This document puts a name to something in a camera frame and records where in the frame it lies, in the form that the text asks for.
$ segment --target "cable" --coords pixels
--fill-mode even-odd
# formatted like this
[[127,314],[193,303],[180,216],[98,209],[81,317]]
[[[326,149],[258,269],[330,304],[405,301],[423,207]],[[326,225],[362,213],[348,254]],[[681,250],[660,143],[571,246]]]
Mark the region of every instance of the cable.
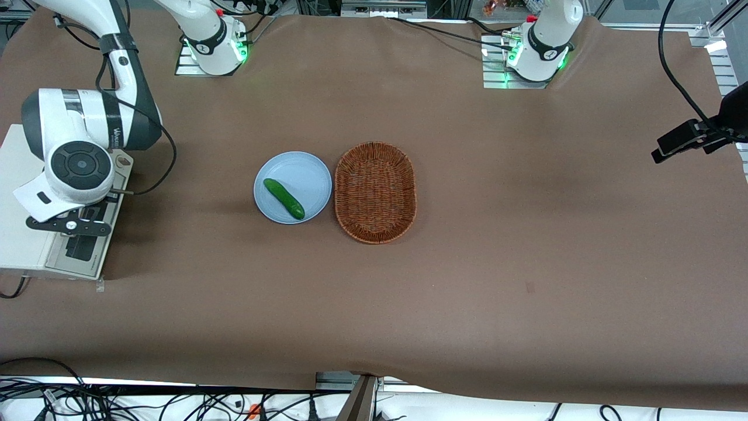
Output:
[[548,421],[555,421],[556,415],[559,414],[559,410],[561,409],[561,405],[563,405],[563,403],[556,404],[556,407],[554,408],[554,411],[551,413],[551,417],[548,418]]
[[68,366],[67,364],[62,363],[60,361],[53,360],[52,358],[47,358],[47,357],[21,357],[21,358],[13,358],[12,360],[3,361],[2,363],[0,363],[0,366],[4,366],[6,364],[18,363],[20,361],[42,361],[42,362],[45,362],[45,363],[56,364],[56,365],[62,367],[63,369],[65,369],[65,371],[67,371],[68,373],[70,373],[70,375],[72,375],[76,379],[76,381],[78,382],[78,384],[81,384],[81,385],[85,384],[83,382],[83,378],[81,378],[81,376],[79,376],[78,373],[76,373],[75,370],[71,369],[70,366]]
[[171,134],[169,133],[169,131],[166,130],[166,127],[164,127],[161,124],[161,121],[157,121],[156,119],[154,119],[153,117],[151,117],[150,115],[148,115],[146,112],[144,112],[143,110],[139,109],[137,106],[134,106],[131,103],[127,103],[125,101],[122,101],[120,98],[117,97],[117,95],[112,94],[110,91],[105,91],[104,89],[102,89],[102,87],[101,87],[101,78],[102,78],[102,76],[104,76],[104,69],[106,69],[106,64],[108,63],[108,61],[109,61],[109,56],[106,55],[106,54],[104,54],[104,59],[103,59],[103,61],[101,63],[101,68],[99,69],[99,74],[96,75],[96,90],[98,92],[100,92],[102,95],[109,95],[110,97],[114,98],[118,103],[120,103],[120,104],[122,104],[124,106],[127,106],[129,108],[132,108],[137,113],[145,116],[145,118],[147,118],[151,123],[154,123],[155,125],[157,125],[159,127],[159,129],[161,129],[161,131],[166,136],[166,139],[168,139],[169,144],[171,145],[171,150],[173,152],[173,155],[171,157],[171,163],[169,164],[169,167],[166,168],[166,171],[164,171],[164,174],[151,187],[148,187],[147,189],[142,190],[140,192],[130,192],[130,191],[126,192],[126,193],[132,194],[134,196],[144,195],[146,193],[150,193],[150,192],[154,191],[158,186],[161,185],[161,183],[164,182],[164,180],[166,179],[166,177],[168,177],[169,174],[171,173],[172,168],[174,168],[174,164],[177,163],[177,144],[174,143],[174,139],[171,137]]
[[[14,25],[14,27],[13,27],[13,30],[10,32],[10,34],[8,34],[7,30],[10,29],[11,25]],[[20,28],[21,26],[23,26],[23,22],[21,22],[18,19],[13,19],[10,22],[6,23],[5,24],[5,37],[7,38],[7,40],[10,40],[16,34],[16,31],[18,31],[18,28]]]
[[132,12],[130,10],[130,0],[123,0],[125,2],[125,12],[127,13],[127,28],[130,29],[130,20],[132,18]]
[[665,70],[665,74],[667,75],[668,79],[670,79],[670,82],[681,92],[681,95],[686,100],[688,105],[693,108],[693,111],[696,112],[697,115],[699,115],[699,118],[702,119],[704,124],[706,126],[714,131],[717,135],[723,136],[726,139],[730,140],[731,142],[745,142],[744,140],[740,140],[734,136],[731,136],[729,133],[725,133],[724,131],[720,130],[714,122],[704,114],[704,112],[699,108],[699,105],[696,104],[696,101],[693,100],[693,98],[688,94],[686,89],[681,85],[680,82],[675,78],[675,75],[672,74],[672,71],[670,70],[670,67],[667,65],[667,60],[665,59],[665,48],[663,44],[663,35],[665,33],[665,22],[667,21],[667,16],[670,14],[670,9],[672,9],[672,5],[675,3],[675,0],[669,0],[667,3],[667,6],[665,7],[665,11],[662,13],[662,20],[660,21],[660,29],[657,31],[657,53],[660,56],[660,64],[662,64],[663,70]]
[[270,417],[268,417],[268,421],[272,420],[273,418],[277,417],[278,415],[281,415],[283,412],[288,411],[290,408],[293,408],[293,407],[295,407],[298,404],[304,403],[304,402],[306,402],[306,401],[308,401],[310,399],[319,398],[320,396],[333,395],[335,393],[337,393],[337,392],[317,393],[316,395],[311,395],[308,398],[299,399],[298,401],[292,403],[291,405],[288,405],[285,408],[279,410],[275,414],[272,414]]
[[263,22],[263,19],[265,19],[266,17],[267,17],[266,15],[262,15],[262,16],[260,16],[260,19],[259,19],[259,20],[257,20],[257,23],[255,23],[255,24],[254,24],[254,26],[252,27],[252,29],[250,29],[250,30],[248,30],[248,31],[244,31],[244,32],[242,32],[242,33],[241,33],[241,35],[242,35],[242,36],[244,36],[244,35],[246,35],[246,34],[251,34],[251,33],[252,33],[252,31],[254,31],[255,29],[257,29],[257,27],[258,27],[258,26],[260,26],[260,23],[262,23],[262,22]]
[[484,25],[483,22],[479,21],[478,19],[476,19],[476,18],[474,18],[472,16],[466,17],[465,20],[478,25],[483,31],[486,31],[489,34],[502,35],[502,33],[503,33],[503,30],[495,31],[494,29],[489,28],[488,26]]
[[605,410],[606,410],[606,409],[610,409],[610,410],[611,410],[611,411],[612,411],[612,412],[613,412],[613,413],[614,413],[614,414],[616,415],[616,418],[617,418],[617,420],[616,420],[616,421],[622,421],[622,420],[621,420],[621,414],[619,414],[619,413],[618,413],[618,411],[616,411],[616,409],[615,409],[615,408],[613,408],[613,407],[612,407],[612,406],[610,406],[610,405],[602,405],[602,406],[600,407],[600,418],[602,418],[602,419],[603,419],[603,420],[605,420],[605,421],[613,421],[613,420],[611,420],[610,418],[608,418],[608,417],[606,417],[606,416],[605,416]]
[[235,10],[227,9],[225,6],[223,6],[222,4],[218,3],[216,0],[210,0],[210,2],[213,3],[213,4],[215,4],[216,6],[220,7],[224,11],[224,13],[226,13],[229,16],[249,16],[249,15],[254,15],[256,13],[262,14],[260,12],[253,12],[253,11],[249,11],[247,13],[237,12]]
[[64,29],[64,30],[65,30],[65,32],[67,32],[68,34],[70,34],[70,36],[71,36],[71,37],[73,37],[73,38],[75,38],[75,40],[76,40],[76,41],[78,41],[79,43],[83,44],[84,46],[86,46],[87,48],[90,48],[90,49],[96,49],[96,50],[98,50],[98,49],[99,49],[99,47],[97,47],[97,46],[92,46],[91,44],[89,44],[89,43],[87,43],[87,42],[83,41],[83,40],[82,40],[82,39],[81,39],[81,38],[80,38],[80,37],[79,37],[78,35],[76,35],[76,34],[75,34],[75,33],[74,33],[73,31],[71,31],[71,30],[70,30],[70,28],[78,28],[78,29],[81,29],[82,31],[84,31],[85,33],[89,34],[89,35],[90,35],[91,37],[93,37],[93,38],[94,38],[94,40],[96,40],[96,41],[98,42],[98,40],[99,40],[99,37],[97,37],[97,35],[96,35],[96,34],[94,34],[94,33],[93,33],[93,32],[92,32],[91,30],[89,30],[88,28],[86,28],[86,27],[84,27],[84,26],[82,26],[82,25],[78,25],[77,23],[69,23],[69,22],[68,22],[68,21],[66,21],[66,20],[65,20],[65,18],[63,18],[63,17],[62,17],[62,15],[61,15],[61,14],[59,14],[59,13],[55,13],[55,15],[53,16],[53,19],[55,20],[55,25],[56,25],[56,26],[57,26],[58,28],[62,28],[62,29]]
[[21,280],[18,282],[18,287],[16,288],[15,292],[11,295],[5,295],[0,292],[0,298],[4,300],[12,300],[13,298],[18,297],[23,292],[23,287],[26,285],[26,280],[28,279],[28,276],[21,276]]
[[263,34],[265,33],[265,31],[267,31],[267,30],[268,30],[268,28],[270,28],[270,25],[272,25],[272,24],[273,24],[273,22],[275,22],[275,20],[276,20],[276,19],[278,19],[278,17],[277,17],[277,16],[270,16],[270,18],[272,19],[272,20],[270,21],[270,23],[269,23],[269,24],[267,24],[267,25],[265,25],[265,28],[263,28],[263,30],[262,30],[262,31],[260,31],[260,33],[259,33],[259,34],[257,34],[257,36],[256,36],[256,37],[255,37],[255,38],[254,38],[254,39],[253,39],[253,40],[252,40],[252,41],[251,41],[250,43],[252,43],[252,44],[256,43],[256,42],[257,42],[257,41],[258,41],[258,40],[260,39],[260,37],[262,37],[262,36],[263,36]]
[[434,11],[434,13],[432,13],[432,14],[431,14],[431,16],[429,16],[429,19],[431,19],[431,18],[433,18],[434,16],[436,16],[436,15],[437,15],[437,14],[438,14],[438,13],[439,13],[439,12],[441,11],[441,9],[443,9],[443,8],[444,8],[444,6],[446,6],[446,5],[447,5],[447,3],[449,3],[449,2],[450,2],[450,0],[444,0],[444,3],[442,3],[442,4],[441,4],[441,6],[439,6],[439,8],[438,8],[438,9],[436,9],[436,10]]
[[507,46],[507,45],[501,45],[501,44],[497,44],[497,43],[487,43],[485,41],[477,40],[475,38],[463,37],[462,35],[457,35],[457,34],[453,34],[452,32],[442,31],[441,29],[436,29],[436,28],[432,28],[430,26],[421,25],[420,23],[410,22],[410,21],[405,20],[405,19],[400,19],[399,17],[388,17],[388,19],[396,20],[398,22],[407,23],[408,25],[417,26],[418,28],[428,29],[429,31],[438,32],[439,34],[449,35],[451,37],[459,38],[461,40],[470,41],[471,43],[478,43],[478,44],[483,44],[483,45],[488,45],[488,46],[495,46],[498,49],[505,49],[506,51],[512,51],[512,47]]
[[32,11],[32,12],[35,12],[35,11],[37,11],[37,9],[36,9],[36,8],[35,8],[34,6],[32,6],[32,5],[30,5],[30,4],[28,3],[28,1],[26,1],[26,0],[21,0],[21,1],[23,1],[23,4],[25,4],[25,5],[26,5],[26,7],[28,7],[29,9],[31,9],[31,11]]

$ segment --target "plate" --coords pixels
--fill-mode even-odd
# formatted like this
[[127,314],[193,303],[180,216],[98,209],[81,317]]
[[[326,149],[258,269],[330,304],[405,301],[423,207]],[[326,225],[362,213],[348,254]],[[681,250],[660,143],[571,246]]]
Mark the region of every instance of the plate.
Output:
[[[291,216],[263,180],[272,178],[286,187],[304,207],[304,219]],[[281,224],[307,222],[322,212],[332,194],[332,177],[324,162],[306,152],[284,152],[265,163],[254,179],[254,202],[269,219]]]

